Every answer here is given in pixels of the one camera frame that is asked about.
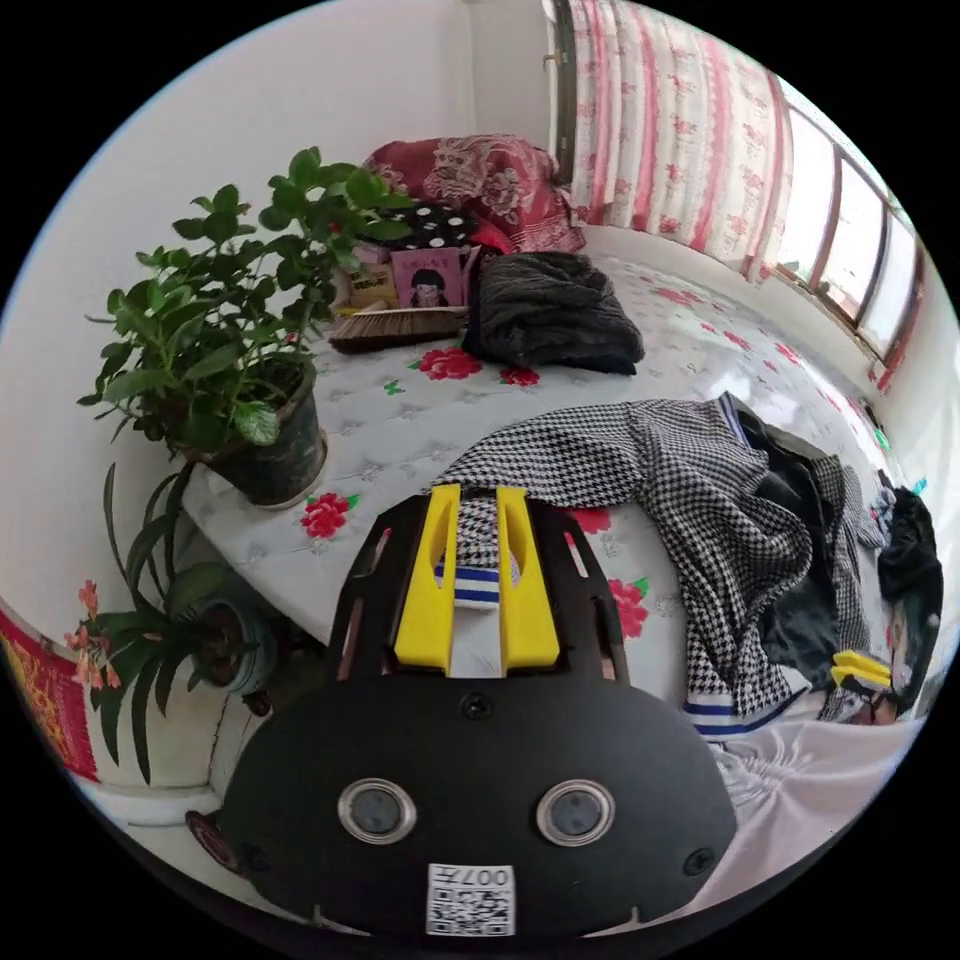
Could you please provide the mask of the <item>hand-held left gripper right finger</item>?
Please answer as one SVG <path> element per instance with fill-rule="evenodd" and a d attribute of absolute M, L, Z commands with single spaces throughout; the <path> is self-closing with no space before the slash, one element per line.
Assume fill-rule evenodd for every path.
<path fill-rule="evenodd" d="M 496 490 L 500 662 L 553 667 L 560 643 L 522 488 Z"/>

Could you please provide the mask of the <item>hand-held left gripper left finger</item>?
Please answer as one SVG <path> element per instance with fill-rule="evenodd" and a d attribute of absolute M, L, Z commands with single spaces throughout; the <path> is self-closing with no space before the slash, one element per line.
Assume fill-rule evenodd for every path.
<path fill-rule="evenodd" d="M 417 536 L 394 641 L 401 667 L 448 667 L 452 661 L 460 487 L 434 487 Z"/>

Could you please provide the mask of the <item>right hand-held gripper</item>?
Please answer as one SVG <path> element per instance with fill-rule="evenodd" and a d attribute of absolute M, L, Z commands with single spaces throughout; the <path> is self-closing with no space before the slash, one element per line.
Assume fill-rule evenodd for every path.
<path fill-rule="evenodd" d="M 940 615 L 927 612 L 922 603 L 893 604 L 890 666 L 860 651 L 842 650 L 834 655 L 830 670 L 833 684 L 845 690 L 891 689 L 896 721 L 905 722 L 926 685 L 940 627 Z"/>

